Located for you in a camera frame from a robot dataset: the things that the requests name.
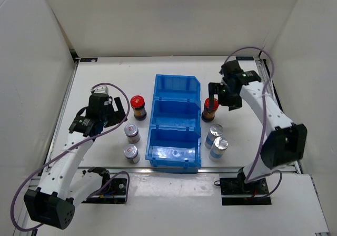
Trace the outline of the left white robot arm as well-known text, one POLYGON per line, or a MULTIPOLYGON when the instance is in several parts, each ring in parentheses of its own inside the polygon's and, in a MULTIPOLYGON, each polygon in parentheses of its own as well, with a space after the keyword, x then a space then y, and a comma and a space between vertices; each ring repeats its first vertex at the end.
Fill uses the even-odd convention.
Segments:
POLYGON ((126 120, 119 97, 93 93, 88 106, 79 110, 69 127, 64 149, 66 154, 53 162, 47 176, 36 190, 27 190, 24 203, 30 218, 61 230, 73 219, 75 208, 93 195, 108 193, 111 188, 108 170, 92 167, 81 180, 73 177, 86 152, 105 127, 126 120))

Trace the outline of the red-lid sauce jar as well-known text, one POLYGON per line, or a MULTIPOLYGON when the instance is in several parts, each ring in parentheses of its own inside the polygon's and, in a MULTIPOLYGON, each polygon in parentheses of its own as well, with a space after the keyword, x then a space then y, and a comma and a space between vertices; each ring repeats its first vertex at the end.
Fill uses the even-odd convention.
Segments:
POLYGON ((140 121, 144 120, 147 116, 144 98, 140 95, 135 95, 131 98, 130 104, 133 109, 134 117, 140 121))
POLYGON ((204 122, 211 122, 215 118, 215 113, 219 108, 219 102, 216 98, 213 100, 213 106, 210 105, 210 99, 207 98, 204 102, 204 109, 201 118, 204 122))

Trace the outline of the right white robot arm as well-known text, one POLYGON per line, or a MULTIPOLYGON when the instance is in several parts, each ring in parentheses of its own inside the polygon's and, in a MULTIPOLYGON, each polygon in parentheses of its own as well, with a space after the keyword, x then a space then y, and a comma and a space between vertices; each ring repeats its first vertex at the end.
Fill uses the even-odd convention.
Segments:
POLYGON ((262 124, 262 134, 255 159, 241 168, 237 189, 250 193, 257 181, 278 171, 281 166, 303 158, 307 128, 287 117, 266 92, 255 71, 227 73, 221 83, 208 84, 209 105, 217 100, 229 110, 241 108, 246 102, 262 124))

